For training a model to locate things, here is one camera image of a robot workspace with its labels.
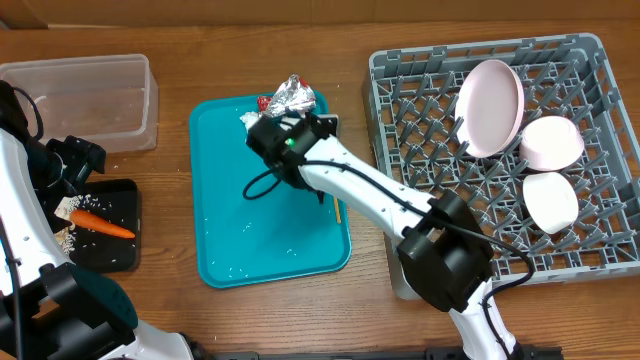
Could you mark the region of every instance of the blue tray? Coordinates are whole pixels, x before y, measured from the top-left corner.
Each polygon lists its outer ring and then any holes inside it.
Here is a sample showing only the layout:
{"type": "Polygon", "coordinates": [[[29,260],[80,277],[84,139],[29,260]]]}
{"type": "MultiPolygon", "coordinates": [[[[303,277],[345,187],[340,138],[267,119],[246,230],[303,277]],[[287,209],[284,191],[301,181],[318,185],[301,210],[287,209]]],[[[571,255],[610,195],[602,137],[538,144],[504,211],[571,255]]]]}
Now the blue tray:
{"type": "MultiPolygon", "coordinates": [[[[251,285],[342,269],[351,256],[345,205],[281,183],[254,201],[242,189],[267,169],[245,144],[240,116],[257,111],[256,96],[212,100],[191,113],[191,170],[198,271],[215,288],[251,285]]],[[[316,93],[316,112],[328,105],[316,93]]],[[[267,177],[251,193],[275,181],[267,177]]]]}

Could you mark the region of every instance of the transparent plastic container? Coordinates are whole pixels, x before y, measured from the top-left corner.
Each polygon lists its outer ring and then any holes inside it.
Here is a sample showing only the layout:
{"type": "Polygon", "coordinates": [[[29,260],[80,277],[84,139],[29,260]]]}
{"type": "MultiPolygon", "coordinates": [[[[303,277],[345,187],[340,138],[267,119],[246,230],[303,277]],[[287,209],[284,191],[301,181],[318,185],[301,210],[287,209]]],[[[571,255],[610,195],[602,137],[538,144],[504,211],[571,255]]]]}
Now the transparent plastic container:
{"type": "MultiPolygon", "coordinates": [[[[9,63],[0,66],[0,79],[31,95],[44,123],[44,143],[73,135],[110,153],[156,146],[158,86],[144,55],[9,63]]],[[[17,97],[35,134],[33,108],[17,97]]]]}

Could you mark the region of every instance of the wooden table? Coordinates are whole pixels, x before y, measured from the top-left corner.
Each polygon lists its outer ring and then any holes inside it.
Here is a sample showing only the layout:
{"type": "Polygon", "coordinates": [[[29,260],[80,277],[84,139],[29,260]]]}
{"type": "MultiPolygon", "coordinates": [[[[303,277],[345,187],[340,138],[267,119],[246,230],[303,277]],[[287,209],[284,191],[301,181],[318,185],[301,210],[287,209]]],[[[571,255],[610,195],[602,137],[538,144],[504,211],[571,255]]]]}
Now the wooden table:
{"type": "MultiPolygon", "coordinates": [[[[109,155],[107,174],[144,196],[143,255],[115,274],[140,318],[183,331],[212,351],[421,350],[458,345],[447,314],[401,301],[389,283],[382,233],[349,211],[353,256],[341,271],[219,291],[196,269],[188,118],[208,99],[273,91],[291,73],[323,92],[344,144],[373,163],[361,95],[376,50],[593,32],[604,42],[629,115],[640,122],[640,24],[630,21],[449,22],[0,32],[0,63],[142,53],[160,89],[158,146],[109,155]]],[[[523,343],[562,346],[568,359],[640,354],[637,278],[521,287],[497,297],[523,343]]]]}

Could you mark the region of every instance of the aluminum foil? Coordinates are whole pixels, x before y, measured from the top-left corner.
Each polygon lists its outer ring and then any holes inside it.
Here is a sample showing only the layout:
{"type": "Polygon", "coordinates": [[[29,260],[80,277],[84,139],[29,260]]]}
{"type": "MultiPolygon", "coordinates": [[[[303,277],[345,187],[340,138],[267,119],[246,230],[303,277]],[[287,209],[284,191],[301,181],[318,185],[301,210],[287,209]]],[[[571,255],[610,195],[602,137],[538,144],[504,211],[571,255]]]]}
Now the aluminum foil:
{"type": "Polygon", "coordinates": [[[305,112],[316,107],[316,95],[298,75],[289,76],[271,98],[264,115],[274,118],[289,111],[305,112]]]}

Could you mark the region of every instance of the orange carrot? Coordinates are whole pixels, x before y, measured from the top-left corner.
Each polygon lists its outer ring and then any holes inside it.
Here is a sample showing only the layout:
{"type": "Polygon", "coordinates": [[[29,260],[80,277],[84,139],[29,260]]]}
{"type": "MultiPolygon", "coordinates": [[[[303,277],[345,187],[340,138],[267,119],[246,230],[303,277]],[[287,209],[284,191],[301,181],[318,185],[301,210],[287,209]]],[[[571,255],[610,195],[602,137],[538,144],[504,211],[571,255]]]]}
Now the orange carrot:
{"type": "Polygon", "coordinates": [[[136,237],[134,233],[127,229],[123,229],[118,225],[114,225],[101,217],[93,215],[84,210],[74,210],[71,212],[70,220],[85,229],[94,230],[107,235],[113,235],[125,239],[133,239],[136,237]]]}

